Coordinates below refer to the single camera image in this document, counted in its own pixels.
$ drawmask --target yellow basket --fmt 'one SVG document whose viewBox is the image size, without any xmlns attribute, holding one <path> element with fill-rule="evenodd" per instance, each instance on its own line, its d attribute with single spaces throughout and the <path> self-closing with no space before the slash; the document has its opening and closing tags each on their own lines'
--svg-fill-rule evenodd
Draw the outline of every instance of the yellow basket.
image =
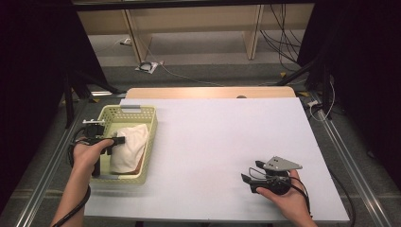
<svg viewBox="0 0 401 227">
<path fill-rule="evenodd" d="M 110 172 L 110 155 L 100 155 L 100 176 L 93 177 L 92 182 L 98 183 L 138 183 L 145 182 L 148 173 L 148 163 L 156 134 L 157 118 L 153 106 L 133 106 L 129 112 L 123 111 L 119 105 L 105 106 L 98 120 L 105 121 L 103 136 L 111 137 L 118 129 L 135 127 L 146 124 L 148 127 L 148 141 L 145 144 L 144 158 L 139 173 L 136 175 L 116 175 Z"/>
</svg>

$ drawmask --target towel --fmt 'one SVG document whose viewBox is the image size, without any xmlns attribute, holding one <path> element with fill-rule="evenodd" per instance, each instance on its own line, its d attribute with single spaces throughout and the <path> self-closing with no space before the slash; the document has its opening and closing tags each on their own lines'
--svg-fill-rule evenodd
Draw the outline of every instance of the towel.
<svg viewBox="0 0 401 227">
<path fill-rule="evenodd" d="M 115 133 L 116 136 L 125 136 L 125 144 L 113 147 L 110 171 L 121 174 L 138 174 L 148 140 L 147 125 L 121 128 Z"/>
</svg>

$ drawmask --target cable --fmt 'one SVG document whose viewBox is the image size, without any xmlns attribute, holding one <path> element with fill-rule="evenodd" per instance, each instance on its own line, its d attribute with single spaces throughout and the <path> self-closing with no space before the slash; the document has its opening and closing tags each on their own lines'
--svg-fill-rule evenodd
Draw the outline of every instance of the cable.
<svg viewBox="0 0 401 227">
<path fill-rule="evenodd" d="M 68 163 L 68 165 L 72 166 L 74 164 L 74 147 L 76 144 L 76 140 L 77 140 L 77 136 L 81 131 L 84 131 L 85 127 L 81 127 L 79 128 L 76 132 L 74 132 L 73 137 L 71 137 L 71 141 L 70 144 L 68 146 L 67 152 L 65 153 L 65 155 L 67 156 L 66 160 Z"/>
<path fill-rule="evenodd" d="M 114 47 L 116 44 L 120 43 L 122 40 L 127 40 L 127 39 L 128 38 L 119 39 L 114 44 L 111 44 L 111 45 L 109 45 L 107 47 L 104 47 L 103 49 L 98 49 L 98 50 L 94 50 L 94 51 L 95 51 L 95 53 L 98 53 L 98 52 L 101 52 L 101 51 L 105 51 L 105 50 L 109 49 L 110 47 Z"/>
<path fill-rule="evenodd" d="M 287 36 L 287 34 L 286 34 L 285 24 L 286 24 L 287 5 L 286 4 L 282 4 L 281 5 L 279 16 L 277 16 L 277 14 L 274 11 L 272 5 L 270 5 L 270 9 L 271 9 L 271 12 L 274 15 L 274 18 L 276 19 L 277 25 L 280 27 L 280 30 L 281 30 L 280 41 L 277 41 L 277 40 L 273 39 L 272 37 L 270 37 L 267 34 L 266 31 L 262 31 L 261 30 L 260 32 L 262 33 L 263 38 L 265 39 L 267 44 L 279 54 L 279 62 L 280 62 L 280 64 L 285 69 L 287 69 L 288 71 L 294 72 L 296 70 L 293 70 L 293 69 L 290 69 L 290 68 L 286 67 L 283 64 L 283 59 L 282 59 L 284 57 L 284 58 L 288 59 L 289 61 L 291 61 L 293 63 L 297 63 L 297 61 L 295 60 L 294 56 L 292 55 L 292 52 L 298 57 L 298 52 L 295 50 L 294 47 L 299 47 L 299 45 L 293 44 L 291 42 L 291 40 L 289 39 L 289 37 Z M 278 46 L 274 45 L 271 41 L 277 42 Z M 289 55 L 287 55 L 287 54 L 285 54 L 283 52 L 283 46 L 285 46 L 287 48 L 287 51 L 288 51 Z"/>
<path fill-rule="evenodd" d="M 253 170 L 253 171 L 259 173 L 260 175 L 263 175 L 264 178 L 255 177 L 255 176 L 251 173 L 251 170 Z M 274 178 L 275 178 L 275 177 L 272 177 L 272 176 L 268 176 L 266 173 L 263 173 L 263 172 L 261 172 L 261 171 L 255 169 L 255 168 L 253 168 L 253 167 L 250 167 L 250 168 L 248 169 L 248 173 L 250 174 L 251 177 L 253 177 L 253 178 L 257 179 L 257 180 L 262 180 L 262 181 L 264 181 L 264 180 L 271 180 L 271 179 L 274 179 Z"/>
<path fill-rule="evenodd" d="M 73 209 L 71 210 L 67 215 L 65 215 L 63 218 L 61 218 L 59 221 L 57 221 L 53 227 L 59 227 L 62 226 L 67 220 L 69 220 L 73 215 L 75 215 L 82 207 L 86 204 L 86 202 L 89 200 L 89 197 L 91 196 L 91 187 L 88 185 L 88 189 L 86 190 L 85 196 L 83 197 L 82 201 Z"/>
<path fill-rule="evenodd" d="M 150 49 L 148 48 L 148 46 L 142 41 L 142 39 L 139 38 L 139 40 L 141 41 L 142 45 L 147 49 L 147 51 L 149 52 L 150 56 L 151 56 L 155 61 L 158 61 L 158 60 L 154 57 L 154 55 L 151 53 L 151 51 L 150 51 Z M 203 83 L 203 84 L 212 84 L 212 85 L 215 85 L 215 86 L 218 86 L 218 87 L 225 87 L 225 85 L 223 85 L 223 84 L 214 83 L 214 82 L 209 82 L 209 81 L 202 81 L 202 80 L 197 80 L 197 79 L 192 79 L 192 78 L 189 78 L 189 77 L 187 77 L 187 76 L 182 76 L 182 75 L 179 75 L 179 74 L 171 73 L 170 71 L 168 71 L 168 70 L 165 68 L 165 66 L 164 66 L 163 64 L 160 64 L 160 65 L 162 65 L 162 67 L 166 70 L 166 72 L 168 72 L 168 74 L 170 74 L 170 75 L 172 75 L 172 76 L 174 76 L 174 77 L 182 78 L 182 79 L 189 79 L 189 80 L 192 80 L 192 81 L 194 81 L 194 82 Z"/>
<path fill-rule="evenodd" d="M 310 121 L 310 118 L 312 118 L 312 116 L 319 110 L 322 109 L 322 106 L 319 106 L 318 109 L 316 109 L 313 113 L 311 113 L 311 115 L 307 118 L 307 121 Z"/>
<path fill-rule="evenodd" d="M 310 201 L 309 201 L 309 196 L 307 195 L 307 191 L 306 191 L 305 185 L 297 178 L 294 178 L 294 177 L 290 177 L 290 178 L 300 182 L 301 185 L 303 186 L 305 192 L 302 189 L 300 189 L 299 187 L 297 187 L 294 184 L 292 184 L 292 183 L 287 183 L 286 181 L 283 181 L 283 180 L 280 180 L 280 183 L 283 183 L 283 184 L 285 184 L 287 186 L 290 186 L 290 187 L 294 188 L 296 191 L 298 191 L 304 197 L 305 203 L 306 203 L 306 207 L 307 207 L 307 211 L 310 214 Z"/>
<path fill-rule="evenodd" d="M 306 81 L 306 79 L 302 79 L 302 80 L 297 81 L 297 82 L 288 83 L 288 85 L 295 85 L 295 84 L 302 83 L 302 82 L 304 82 L 304 81 Z M 265 84 L 276 84 L 276 83 L 275 83 L 275 82 L 264 82 L 264 83 L 259 83 L 259 84 L 257 84 L 257 86 L 263 86 L 263 85 L 265 85 Z"/>
<path fill-rule="evenodd" d="M 294 33 L 292 33 L 292 30 L 291 30 L 291 29 L 289 30 L 289 32 L 291 33 L 291 35 L 294 37 L 294 39 L 295 39 L 299 44 L 302 43 L 301 41 L 298 40 L 298 38 L 294 35 Z"/>
<path fill-rule="evenodd" d="M 357 211 L 355 209 L 354 203 L 351 200 L 350 195 L 348 194 L 347 190 L 345 190 L 345 186 L 342 184 L 342 182 L 339 180 L 339 178 L 334 174 L 334 172 L 328 167 L 328 171 L 330 172 L 331 176 L 336 180 L 336 182 L 340 185 L 342 191 L 344 191 L 345 196 L 347 197 L 348 201 L 350 202 L 351 205 L 351 224 L 350 226 L 354 226 L 355 222 L 357 220 Z"/>
<path fill-rule="evenodd" d="M 310 115 L 311 115 L 315 120 L 317 120 L 317 121 L 325 121 L 325 120 L 327 119 L 327 116 L 330 114 L 331 110 L 333 109 L 334 102 L 335 102 L 335 100 L 336 100 L 336 93 L 335 93 L 335 91 L 334 91 L 334 86 L 333 86 L 333 83 L 332 83 L 331 81 L 330 81 L 330 85 L 331 85 L 331 89 L 333 90 L 333 101 L 331 102 L 330 109 L 328 110 L 328 112 L 327 112 L 327 114 L 324 116 L 324 118 L 323 118 L 322 120 L 316 118 L 316 117 L 314 116 L 314 114 L 312 113 L 312 107 L 313 107 L 313 106 L 310 106 L 310 108 L 309 108 Z"/>
</svg>

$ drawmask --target black cable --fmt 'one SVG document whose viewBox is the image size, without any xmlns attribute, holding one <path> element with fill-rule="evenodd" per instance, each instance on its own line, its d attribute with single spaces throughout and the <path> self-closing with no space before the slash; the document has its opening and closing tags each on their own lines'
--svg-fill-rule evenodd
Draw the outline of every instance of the black cable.
<svg viewBox="0 0 401 227">
<path fill-rule="evenodd" d="M 74 133 L 73 137 L 71 138 L 71 143 L 72 143 L 72 144 L 75 144 L 75 141 L 77 140 L 77 135 L 78 135 L 81 131 L 84 131 L 84 130 L 85 130 L 85 127 L 83 126 L 83 127 L 79 128 L 79 129 Z"/>
<path fill-rule="evenodd" d="M 288 71 L 293 71 L 292 69 L 289 69 L 289 68 L 287 68 L 287 67 L 285 67 L 285 66 L 283 65 L 283 62 L 282 62 L 281 57 L 284 57 L 284 58 L 288 59 L 289 61 L 292 61 L 293 63 L 297 63 L 297 62 L 296 62 L 294 59 L 292 59 L 290 56 L 288 56 L 288 55 L 286 55 L 284 52 L 282 52 L 282 51 L 279 49 L 279 47 L 275 46 L 275 45 L 269 40 L 269 38 L 268 38 L 268 36 L 267 36 L 267 34 L 266 34 L 266 31 L 262 31 L 262 30 L 261 30 L 260 32 L 261 32 L 263 38 L 265 39 L 266 43 L 267 43 L 273 50 L 275 50 L 276 52 L 278 52 L 278 54 L 279 54 L 279 60 L 280 60 L 281 65 L 282 65 L 284 68 L 286 68 Z"/>
<path fill-rule="evenodd" d="M 303 186 L 305 192 L 302 189 L 300 189 L 299 187 L 297 187 L 294 184 L 292 184 L 292 183 L 287 183 L 286 181 L 283 181 L 283 180 L 280 180 L 280 182 L 285 184 L 285 185 L 287 185 L 287 186 L 290 186 L 290 187 L 294 188 L 296 191 L 298 191 L 304 197 L 305 203 L 306 203 L 306 207 L 307 207 L 307 211 L 310 214 L 310 201 L 309 201 L 309 196 L 307 195 L 307 191 L 306 191 L 306 188 L 305 188 L 304 184 L 297 178 L 294 178 L 294 177 L 290 177 L 290 178 L 300 182 L 301 185 Z"/>
<path fill-rule="evenodd" d="M 278 41 L 278 40 L 272 38 L 270 35 L 268 35 L 268 33 L 267 33 L 266 31 L 264 31 L 264 30 L 261 30 L 261 31 L 265 32 L 264 35 L 266 35 L 266 37 L 268 37 L 269 39 L 271 39 L 273 42 L 278 43 L 278 44 L 281 43 L 280 41 Z M 300 45 L 297 45 L 297 44 L 293 44 L 293 46 L 295 46 L 295 47 L 301 47 Z"/>
<path fill-rule="evenodd" d="M 354 203 L 352 202 L 351 197 L 349 196 L 347 190 L 345 190 L 345 186 L 342 184 L 342 182 L 339 180 L 339 178 L 334 174 L 334 172 L 330 168 L 328 168 L 328 171 L 330 172 L 331 176 L 333 176 L 333 178 L 336 180 L 336 182 L 340 185 L 340 187 L 344 191 L 345 196 L 347 197 L 348 201 L 350 202 L 351 213 L 352 213 L 350 226 L 354 226 L 355 221 L 357 220 L 357 211 L 355 209 Z"/>
<path fill-rule="evenodd" d="M 294 39 L 298 42 L 298 44 L 301 44 L 301 41 L 298 40 L 298 38 L 294 35 L 294 33 L 292 33 L 292 30 L 290 29 L 289 32 L 291 33 L 291 35 L 294 37 Z"/>
<path fill-rule="evenodd" d="M 82 201 L 72 210 L 70 211 L 67 215 L 65 215 L 63 218 L 61 218 L 59 221 L 56 222 L 56 224 L 53 225 L 53 227 L 59 227 L 62 226 L 67 220 L 69 220 L 73 215 L 75 215 L 82 207 L 86 204 L 86 202 L 89 200 L 89 197 L 91 196 L 91 187 L 88 185 L 88 189 L 86 190 L 86 194 L 83 197 Z"/>
<path fill-rule="evenodd" d="M 297 63 L 296 60 L 294 59 L 294 56 L 292 56 L 292 53 L 291 53 L 291 50 L 289 49 L 289 47 L 291 47 L 292 51 L 298 56 L 298 53 L 297 53 L 297 51 L 295 50 L 294 45 L 291 43 L 290 39 L 288 38 L 288 36 L 287 36 L 287 34 L 286 34 L 286 32 L 285 32 L 285 22 L 286 22 L 286 13 L 287 13 L 286 4 L 282 4 L 282 5 L 281 5 L 281 9 L 280 9 L 280 10 L 281 10 L 281 13 L 280 13 L 280 14 L 281 14 L 281 23 L 280 23 L 280 20 L 279 20 L 277 14 L 276 14 L 275 11 L 274 11 L 272 5 L 270 5 L 270 8 L 271 8 L 271 11 L 272 11 L 272 13 L 273 13 L 273 15 L 274 15 L 274 18 L 276 19 L 277 25 L 280 27 L 280 29 L 281 29 L 281 31 L 282 31 L 280 41 L 277 42 L 277 43 L 279 43 L 279 46 L 278 46 L 278 47 L 276 47 L 276 46 L 273 47 L 274 44 L 272 44 L 270 41 L 268 41 L 268 38 L 263 34 L 263 32 L 262 32 L 262 34 L 264 35 L 265 40 L 268 42 L 268 45 L 278 52 L 280 64 L 281 64 L 284 68 L 286 68 L 288 71 L 292 71 L 292 72 L 293 72 L 293 71 L 295 71 L 295 70 L 290 69 L 290 68 L 284 66 L 283 60 L 282 60 L 282 57 L 285 57 L 286 59 L 288 59 L 288 60 L 290 60 L 290 61 L 292 61 L 292 62 L 294 62 L 294 63 Z M 289 56 L 287 56 L 286 54 L 284 54 L 284 52 L 283 52 L 283 45 L 285 45 L 285 46 L 287 47 Z"/>
</svg>

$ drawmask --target table surface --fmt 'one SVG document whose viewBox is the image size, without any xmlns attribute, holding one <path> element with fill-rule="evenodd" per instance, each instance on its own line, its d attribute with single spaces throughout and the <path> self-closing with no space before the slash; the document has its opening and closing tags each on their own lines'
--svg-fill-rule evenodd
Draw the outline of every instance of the table surface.
<svg viewBox="0 0 401 227">
<path fill-rule="evenodd" d="M 284 87 L 175 87 L 131 88 L 126 98 L 249 98 L 295 97 L 292 88 Z"/>
<path fill-rule="evenodd" d="M 162 94 L 158 91 L 166 89 L 150 90 L 157 96 Z M 133 91 L 138 90 L 132 89 L 121 104 L 157 108 L 159 125 L 147 181 L 143 185 L 92 183 L 86 216 L 285 221 L 274 204 L 251 193 L 240 177 L 240 173 L 248 175 L 254 161 L 267 162 L 280 156 L 303 165 L 299 172 L 315 220 L 348 220 L 297 97 L 204 98 L 202 95 L 173 99 L 162 95 L 165 99 L 145 99 L 134 98 Z M 236 95 L 250 94 L 241 91 Z"/>
</svg>

